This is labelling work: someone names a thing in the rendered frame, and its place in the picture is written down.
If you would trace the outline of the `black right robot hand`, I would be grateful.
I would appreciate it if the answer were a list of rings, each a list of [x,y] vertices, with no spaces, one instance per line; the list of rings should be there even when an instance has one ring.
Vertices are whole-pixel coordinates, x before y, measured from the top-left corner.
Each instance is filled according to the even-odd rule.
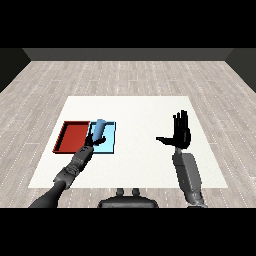
[[[191,143],[191,132],[188,127],[187,112],[181,110],[173,116],[174,134],[172,138],[157,137],[164,145],[171,145],[179,149],[187,149]]]

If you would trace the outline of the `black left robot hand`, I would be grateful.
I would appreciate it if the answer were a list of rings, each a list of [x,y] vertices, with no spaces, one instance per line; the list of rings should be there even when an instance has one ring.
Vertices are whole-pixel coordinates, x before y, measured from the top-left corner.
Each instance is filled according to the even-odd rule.
[[[98,140],[93,140],[92,139],[93,134],[89,133],[85,139],[85,146],[90,146],[93,147],[94,145],[99,146],[100,144],[104,143],[106,141],[106,137],[103,136],[102,138],[98,139]]]

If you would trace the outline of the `small blue can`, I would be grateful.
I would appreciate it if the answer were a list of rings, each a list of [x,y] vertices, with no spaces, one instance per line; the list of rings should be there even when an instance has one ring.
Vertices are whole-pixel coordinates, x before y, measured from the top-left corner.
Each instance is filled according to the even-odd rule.
[[[93,125],[93,136],[92,136],[93,141],[97,141],[102,138],[105,126],[106,126],[105,120],[98,119],[96,121],[96,123]]]

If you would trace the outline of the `shallow light blue open box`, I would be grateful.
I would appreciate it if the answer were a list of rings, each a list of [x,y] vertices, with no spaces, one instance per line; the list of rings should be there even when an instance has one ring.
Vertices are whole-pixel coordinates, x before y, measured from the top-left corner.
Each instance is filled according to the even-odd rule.
[[[96,121],[91,122],[89,125],[89,132],[93,134],[93,125]],[[116,123],[113,121],[106,121],[106,126],[103,132],[103,136],[106,137],[106,141],[99,146],[94,146],[95,154],[113,154],[115,146],[115,131]]]

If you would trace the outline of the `shallow red open box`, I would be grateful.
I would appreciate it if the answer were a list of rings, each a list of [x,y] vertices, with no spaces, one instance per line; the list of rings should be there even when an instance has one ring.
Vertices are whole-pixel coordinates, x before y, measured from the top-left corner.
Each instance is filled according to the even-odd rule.
[[[65,121],[62,125],[55,146],[55,154],[74,154],[85,143],[89,121]]]

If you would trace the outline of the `dark grey robot body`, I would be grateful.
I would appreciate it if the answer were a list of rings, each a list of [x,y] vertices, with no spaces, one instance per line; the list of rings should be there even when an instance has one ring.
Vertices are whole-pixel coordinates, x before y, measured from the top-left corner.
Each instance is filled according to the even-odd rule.
[[[132,189],[131,196],[125,196],[124,189],[118,188],[116,195],[101,200],[98,208],[158,208],[158,204],[153,199],[142,197],[138,188]]]

